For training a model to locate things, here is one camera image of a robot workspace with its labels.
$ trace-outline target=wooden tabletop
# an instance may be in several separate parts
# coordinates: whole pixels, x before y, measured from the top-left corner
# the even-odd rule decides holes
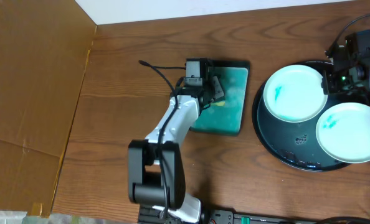
[[[252,65],[242,129],[237,137],[188,132],[181,148],[187,191],[206,204],[244,213],[370,218],[370,162],[324,173],[294,169],[261,145],[251,115],[257,89],[273,72],[325,59],[338,32],[369,12],[370,1],[354,1],[98,26],[54,212],[135,222],[127,147],[155,128],[170,91],[138,60],[181,66],[190,57],[209,57]],[[370,18],[347,34],[369,28]],[[175,82],[184,71],[164,74]]]

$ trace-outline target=cardboard box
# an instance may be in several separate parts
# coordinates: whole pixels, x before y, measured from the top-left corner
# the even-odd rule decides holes
[[[95,29],[74,0],[0,0],[0,210],[49,216]]]

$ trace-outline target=plate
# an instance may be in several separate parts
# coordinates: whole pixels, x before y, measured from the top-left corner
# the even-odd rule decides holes
[[[275,72],[265,84],[263,99],[274,117],[291,123],[312,119],[325,107],[328,96],[322,75],[305,65],[289,65]]]
[[[319,118],[316,138],[322,149],[339,161],[370,161],[370,107],[360,103],[332,106]]]

